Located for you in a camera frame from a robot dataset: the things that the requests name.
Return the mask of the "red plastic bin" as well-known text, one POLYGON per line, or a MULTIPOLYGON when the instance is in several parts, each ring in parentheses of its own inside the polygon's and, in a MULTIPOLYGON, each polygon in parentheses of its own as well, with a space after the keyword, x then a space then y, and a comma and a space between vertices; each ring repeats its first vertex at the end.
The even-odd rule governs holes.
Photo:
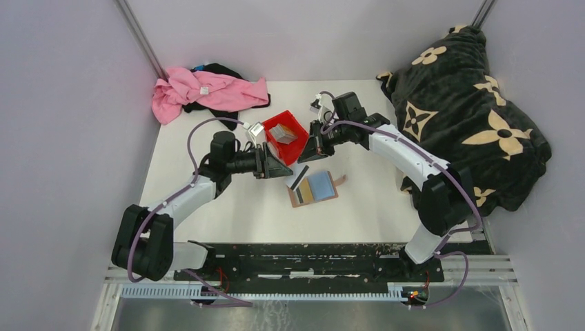
POLYGON ((262 122, 266 140, 274 153, 287 166, 296 162, 308 141, 308 132, 289 110, 285 110, 262 122))

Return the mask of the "tan leather card holder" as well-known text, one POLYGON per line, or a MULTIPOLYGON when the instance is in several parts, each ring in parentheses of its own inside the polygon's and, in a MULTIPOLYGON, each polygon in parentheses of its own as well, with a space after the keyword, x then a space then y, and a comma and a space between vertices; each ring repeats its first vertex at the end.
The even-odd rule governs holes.
POLYGON ((305 205, 298 205, 295 191, 288 189, 288 195, 293 208, 299 208, 338 198, 338 187, 347 181, 347 176, 343 174, 340 177, 334 178, 330 171, 321 171, 307 176, 304 180, 308 180, 315 201, 305 205))

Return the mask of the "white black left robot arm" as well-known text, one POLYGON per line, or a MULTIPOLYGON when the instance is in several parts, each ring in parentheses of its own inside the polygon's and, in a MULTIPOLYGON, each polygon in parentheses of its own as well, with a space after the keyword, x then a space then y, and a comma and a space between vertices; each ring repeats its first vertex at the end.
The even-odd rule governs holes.
POLYGON ((201 206, 218 198, 234 174, 251 173, 256 179, 293 175, 267 143, 238 150, 230 131, 213 135, 210 152, 188 182, 168 198, 150 206, 132 204, 121 218, 111 262, 128 272, 132 282, 158 281, 169 271, 189 269, 203 281, 213 278, 217 262, 213 247, 197 241, 175 241, 175 229, 201 206))

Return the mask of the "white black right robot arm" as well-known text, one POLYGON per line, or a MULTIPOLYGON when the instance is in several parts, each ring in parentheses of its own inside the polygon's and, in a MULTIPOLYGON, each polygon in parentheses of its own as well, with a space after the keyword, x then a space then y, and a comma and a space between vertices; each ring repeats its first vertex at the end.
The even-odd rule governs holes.
POLYGON ((473 215, 482 217, 473 198, 473 180, 466 167, 457 168, 406 138, 389 119, 379 113, 368 115, 354 92, 332 98, 333 111, 327 114, 316 94, 312 111, 319 118, 310 122, 309 138, 298 162, 331 157, 344 143, 360 145, 390 161, 419 190, 416 209, 421 222, 412 239, 401 250, 400 276, 416 281, 426 273, 426 262, 438 257, 447 240, 460 232, 458 227, 473 215))

